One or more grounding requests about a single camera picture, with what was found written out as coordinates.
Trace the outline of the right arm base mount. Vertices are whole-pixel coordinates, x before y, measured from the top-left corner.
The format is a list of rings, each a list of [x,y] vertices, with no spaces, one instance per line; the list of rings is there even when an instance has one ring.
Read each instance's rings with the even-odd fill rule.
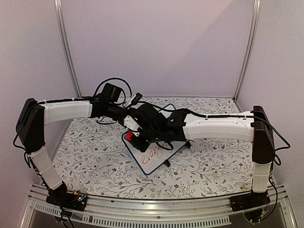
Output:
[[[229,198],[229,201],[232,211],[236,212],[266,206],[270,203],[270,198],[267,191],[263,193],[255,193],[251,191],[247,194],[232,196]]]

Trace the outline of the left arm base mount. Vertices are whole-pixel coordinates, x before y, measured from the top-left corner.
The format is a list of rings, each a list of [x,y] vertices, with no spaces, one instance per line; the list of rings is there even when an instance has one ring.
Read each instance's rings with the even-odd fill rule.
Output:
[[[74,192],[68,191],[67,186],[62,182],[58,188],[52,190],[46,183],[45,187],[48,190],[46,202],[56,206],[77,211],[85,211],[87,204],[87,193],[82,193],[77,190]]]

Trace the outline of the red whiteboard eraser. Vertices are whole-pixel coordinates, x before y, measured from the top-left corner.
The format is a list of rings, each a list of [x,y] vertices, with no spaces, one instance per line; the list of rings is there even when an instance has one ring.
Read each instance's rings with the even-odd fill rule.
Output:
[[[127,140],[127,141],[131,141],[132,140],[132,137],[134,136],[133,132],[132,131],[128,131],[125,136],[124,136],[124,139]]]

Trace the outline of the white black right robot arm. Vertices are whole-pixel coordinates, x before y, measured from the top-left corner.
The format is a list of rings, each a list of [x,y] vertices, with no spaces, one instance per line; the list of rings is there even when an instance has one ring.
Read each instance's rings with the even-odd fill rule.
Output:
[[[189,109],[169,110],[165,117],[153,105],[143,104],[130,112],[135,127],[125,139],[136,149],[145,152],[152,143],[185,142],[202,138],[236,139],[252,143],[252,192],[246,195],[249,207],[264,199],[271,164],[275,158],[273,130],[264,109],[254,106],[238,114],[198,114]]]

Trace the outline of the small whiteboard blue frame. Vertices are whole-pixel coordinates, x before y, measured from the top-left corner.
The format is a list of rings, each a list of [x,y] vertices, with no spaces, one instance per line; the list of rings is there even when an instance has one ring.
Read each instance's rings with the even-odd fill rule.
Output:
[[[177,110],[174,105],[169,104],[159,110],[160,113],[162,113],[166,117],[166,122],[163,125],[160,131],[164,131],[164,129],[169,128],[181,128],[181,132],[183,132],[183,127],[186,125],[185,118],[187,113],[184,111]],[[126,146],[127,150],[137,163],[137,165],[140,167],[142,172],[145,175],[152,174],[155,170],[157,170],[160,166],[163,165],[163,162],[168,159],[173,153],[175,153],[186,141],[188,141],[185,138],[184,142],[172,142],[172,145],[174,147],[173,150],[167,151],[160,147],[158,147],[156,144],[151,144],[146,152],[140,152],[136,148],[133,147],[133,138],[135,136],[138,136],[139,133],[132,131],[134,136],[132,137],[132,140],[129,142],[124,139],[125,134],[128,131],[132,131],[127,128],[127,131],[122,135],[122,141],[124,145]]]

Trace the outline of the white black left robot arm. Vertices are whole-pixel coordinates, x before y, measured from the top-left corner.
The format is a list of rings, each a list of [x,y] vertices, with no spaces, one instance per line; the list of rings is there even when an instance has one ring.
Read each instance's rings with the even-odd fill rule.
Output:
[[[20,149],[28,156],[44,184],[54,190],[52,198],[60,206],[67,206],[71,197],[60,186],[62,179],[53,166],[47,143],[50,135],[47,130],[59,123],[68,123],[80,118],[109,117],[120,122],[126,116],[122,104],[127,96],[124,89],[104,83],[97,87],[92,96],[64,98],[55,100],[26,99],[16,123],[16,140]]]

